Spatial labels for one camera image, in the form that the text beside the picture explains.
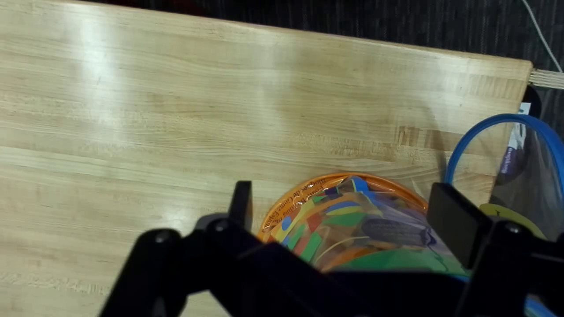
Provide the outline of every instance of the white cable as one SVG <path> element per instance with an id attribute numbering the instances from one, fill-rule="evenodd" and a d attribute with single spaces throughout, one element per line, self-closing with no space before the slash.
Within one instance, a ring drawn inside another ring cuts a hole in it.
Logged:
<path id="1" fill-rule="evenodd" d="M 540 34 L 540 38 L 541 38 L 547 52 L 550 54 L 554 64 L 559 68 L 559 71 L 562 71 L 562 66 L 561 66 L 559 59 L 554 56 L 554 52 L 552 52 L 552 48 L 550 48 L 550 45 L 548 45 L 548 41 L 547 41 L 547 38 L 545 38 L 545 34 L 543 34 L 543 29 L 541 29 L 540 22 L 538 22 L 536 17 L 534 17 L 534 11 L 532 11 L 529 1 L 527 1 L 527 0 L 522 0 L 522 1 L 524 1 L 525 8 L 527 8 L 527 11 L 529 11 L 529 15 L 531 15 L 531 20 L 532 20 L 532 24 L 534 24 L 534 27 L 536 27 L 536 33 Z"/>

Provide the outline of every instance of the wooden table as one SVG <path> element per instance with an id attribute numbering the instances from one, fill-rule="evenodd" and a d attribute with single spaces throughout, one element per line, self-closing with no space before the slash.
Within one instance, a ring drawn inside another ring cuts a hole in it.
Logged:
<path id="1" fill-rule="evenodd" d="M 425 193 L 462 131 L 517 108 L 529 73 L 522 59 L 0 0 L 0 311 L 95 314 L 139 232 L 189 232 L 236 179 L 254 179 L 256 225 L 321 172 Z M 194 309 L 222 314 L 206 295 Z"/>

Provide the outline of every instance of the wood grain surface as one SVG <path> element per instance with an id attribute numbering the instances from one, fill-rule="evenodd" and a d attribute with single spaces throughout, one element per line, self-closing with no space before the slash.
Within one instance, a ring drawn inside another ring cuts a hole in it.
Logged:
<path id="1" fill-rule="evenodd" d="M 95 314 L 134 237 L 189 232 L 254 179 L 428 189 L 531 63 L 81 1 L 0 0 L 0 311 Z M 490 137 L 480 161 L 506 145 Z M 206 295 L 187 311 L 222 314 Z"/>

